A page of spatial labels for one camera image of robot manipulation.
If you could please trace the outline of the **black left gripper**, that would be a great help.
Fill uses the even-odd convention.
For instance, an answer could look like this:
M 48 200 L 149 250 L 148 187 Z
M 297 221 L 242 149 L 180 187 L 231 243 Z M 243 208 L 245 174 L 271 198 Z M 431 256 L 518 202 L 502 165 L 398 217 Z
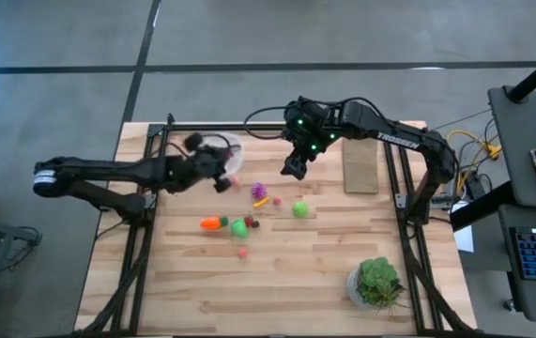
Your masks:
M 226 192 L 232 187 L 231 180 L 225 176 L 225 165 L 231 158 L 228 147 L 200 146 L 192 157 L 196 171 L 203 177 L 214 179 L 217 193 Z

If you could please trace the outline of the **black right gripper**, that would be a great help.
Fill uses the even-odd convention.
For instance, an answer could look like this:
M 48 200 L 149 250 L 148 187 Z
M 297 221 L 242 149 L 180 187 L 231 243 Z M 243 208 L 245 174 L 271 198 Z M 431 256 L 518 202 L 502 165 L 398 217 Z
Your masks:
M 299 126 L 287 127 L 285 139 L 293 145 L 293 155 L 300 157 L 297 161 L 293 157 L 284 160 L 282 176 L 293 176 L 303 180 L 307 172 L 306 161 L 314 161 L 320 153 L 324 153 L 331 145 L 331 133 L 322 130 L 307 130 Z

